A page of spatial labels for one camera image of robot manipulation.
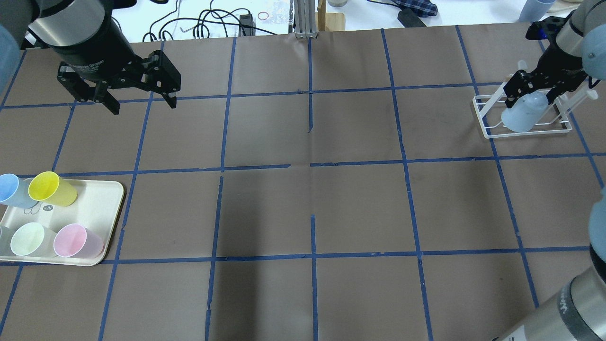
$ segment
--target light blue cap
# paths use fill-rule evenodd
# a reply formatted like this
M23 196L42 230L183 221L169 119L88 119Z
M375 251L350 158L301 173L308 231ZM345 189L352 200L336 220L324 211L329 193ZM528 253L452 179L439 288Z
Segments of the light blue cap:
M602 200L593 204L589 216L589 240L594 251L606 262L606 187L602 189Z
M593 78L606 79L606 24L591 30L581 46L583 69Z
M13 78L19 64L19 46L4 26L0 25L0 92Z

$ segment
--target plaid cloth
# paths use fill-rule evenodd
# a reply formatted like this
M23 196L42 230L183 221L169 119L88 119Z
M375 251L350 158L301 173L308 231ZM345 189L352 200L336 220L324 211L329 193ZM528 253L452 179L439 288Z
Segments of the plaid cloth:
M396 5L410 8L416 15L421 18L428 16L436 16L438 7L429 0L391 0Z

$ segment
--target beige tray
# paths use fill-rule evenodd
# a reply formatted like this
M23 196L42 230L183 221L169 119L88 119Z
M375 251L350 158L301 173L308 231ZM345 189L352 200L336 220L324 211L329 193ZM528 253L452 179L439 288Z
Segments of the beige tray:
M92 266L105 258L112 237L116 219L124 198L124 187L116 181L70 180L78 191L76 201L67 207L39 202L31 209L9 206L0 225L18 229L30 222L37 222L58 232L63 226L78 223L98 234L104 241L103 251L91 259L64 257L0 256L0 260L10 262L31 262Z

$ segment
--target yellow cup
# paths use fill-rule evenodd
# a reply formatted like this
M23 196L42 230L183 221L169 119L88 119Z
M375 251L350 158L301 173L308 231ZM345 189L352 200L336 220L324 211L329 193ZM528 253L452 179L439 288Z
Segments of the yellow cup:
M34 200L57 206L70 206L78 197L76 189L55 172L38 174L30 183L27 192Z

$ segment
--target blue cup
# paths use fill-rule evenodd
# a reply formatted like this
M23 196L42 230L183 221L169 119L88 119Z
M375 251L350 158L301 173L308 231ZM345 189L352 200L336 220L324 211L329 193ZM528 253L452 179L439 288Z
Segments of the blue cup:
M526 0L518 22L535 22L541 20L556 0Z
M0 204L19 208L32 208L38 202L27 193L29 183L15 174L0 175Z

